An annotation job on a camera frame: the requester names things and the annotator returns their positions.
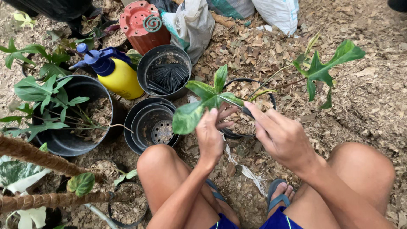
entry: hand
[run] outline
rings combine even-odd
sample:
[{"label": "hand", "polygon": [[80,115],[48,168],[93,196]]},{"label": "hand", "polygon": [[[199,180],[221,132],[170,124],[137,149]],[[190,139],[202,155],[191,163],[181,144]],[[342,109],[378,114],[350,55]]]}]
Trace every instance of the hand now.
[{"label": "hand", "polygon": [[246,102],[256,119],[256,137],[278,163],[303,178],[318,165],[326,163],[315,153],[302,125],[270,109],[261,112],[256,105]]},{"label": "hand", "polygon": [[[225,109],[226,104],[222,104],[219,110]],[[231,108],[222,113],[219,113],[216,108],[206,111],[196,127],[197,140],[201,156],[199,161],[208,170],[212,171],[223,153],[223,139],[218,129],[231,126],[233,122],[219,123],[220,120],[226,118],[236,111],[237,108]]]}]

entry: blue spray nozzle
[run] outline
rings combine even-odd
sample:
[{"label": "blue spray nozzle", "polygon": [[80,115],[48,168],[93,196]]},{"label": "blue spray nozzle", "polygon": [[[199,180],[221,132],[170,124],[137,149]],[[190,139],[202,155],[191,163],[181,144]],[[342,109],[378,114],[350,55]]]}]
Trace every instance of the blue spray nozzle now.
[{"label": "blue spray nozzle", "polygon": [[74,66],[70,67],[70,69],[80,68],[89,65],[95,70],[95,72],[98,75],[108,76],[114,71],[116,67],[111,57],[120,59],[127,63],[128,65],[131,65],[130,57],[128,57],[126,54],[120,52],[119,50],[113,47],[104,48],[100,51],[97,50],[89,51],[88,46],[84,43],[81,43],[78,45],[77,51],[82,54],[85,53],[84,60],[79,61]]}]

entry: knife handle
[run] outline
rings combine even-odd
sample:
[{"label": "knife handle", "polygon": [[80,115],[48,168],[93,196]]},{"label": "knife handle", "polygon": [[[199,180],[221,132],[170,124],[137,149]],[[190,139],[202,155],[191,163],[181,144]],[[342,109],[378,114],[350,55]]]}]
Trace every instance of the knife handle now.
[{"label": "knife handle", "polygon": [[242,112],[249,115],[250,117],[252,117],[252,119],[255,119],[252,115],[252,113],[250,112],[250,110],[247,107],[242,107]]}]

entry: blue shorts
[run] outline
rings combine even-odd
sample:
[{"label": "blue shorts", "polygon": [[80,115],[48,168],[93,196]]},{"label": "blue shorts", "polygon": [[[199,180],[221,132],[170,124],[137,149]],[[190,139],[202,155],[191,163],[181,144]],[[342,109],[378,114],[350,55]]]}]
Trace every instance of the blue shorts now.
[{"label": "blue shorts", "polygon": [[[286,209],[284,206],[278,207],[276,212],[260,227],[260,229],[303,229],[288,216],[282,212]],[[232,223],[225,215],[219,214],[221,220],[219,220],[210,229],[239,229],[234,223]]]}]

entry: toe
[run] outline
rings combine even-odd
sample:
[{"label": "toe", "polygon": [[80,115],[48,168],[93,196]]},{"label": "toe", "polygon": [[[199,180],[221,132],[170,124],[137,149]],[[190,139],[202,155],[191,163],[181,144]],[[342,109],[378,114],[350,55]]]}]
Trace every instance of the toe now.
[{"label": "toe", "polygon": [[289,185],[289,186],[287,187],[287,190],[285,191],[284,195],[285,195],[286,197],[289,197],[290,194],[291,194],[291,192],[293,192],[293,187],[292,187],[291,185]]},{"label": "toe", "polygon": [[288,200],[290,201],[290,203],[293,202],[294,196],[295,196],[295,192],[292,191],[291,194],[290,194],[290,196],[288,197]]},{"label": "toe", "polygon": [[287,190],[287,188],[288,188],[287,183],[282,182],[282,183],[278,184],[276,190],[274,191],[273,195],[271,196],[271,199],[273,200],[273,199],[275,199],[277,196],[279,196],[280,194],[285,193],[285,191]]}]

